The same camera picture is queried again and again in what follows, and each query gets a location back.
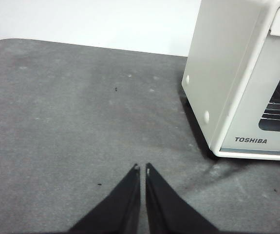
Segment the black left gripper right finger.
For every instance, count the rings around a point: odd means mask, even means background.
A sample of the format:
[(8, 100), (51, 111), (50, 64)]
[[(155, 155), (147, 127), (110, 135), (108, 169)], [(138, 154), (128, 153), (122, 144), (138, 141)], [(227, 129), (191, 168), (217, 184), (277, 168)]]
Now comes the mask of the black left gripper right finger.
[(150, 163), (146, 208), (151, 234), (217, 234), (219, 230), (187, 204)]

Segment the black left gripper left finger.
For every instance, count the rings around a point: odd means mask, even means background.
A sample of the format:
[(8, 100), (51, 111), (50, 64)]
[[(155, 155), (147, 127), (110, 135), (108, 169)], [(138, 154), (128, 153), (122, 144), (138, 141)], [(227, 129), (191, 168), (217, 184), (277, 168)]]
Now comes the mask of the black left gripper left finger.
[(110, 194), (72, 226), (68, 233), (135, 234), (140, 203), (140, 167), (134, 164)]

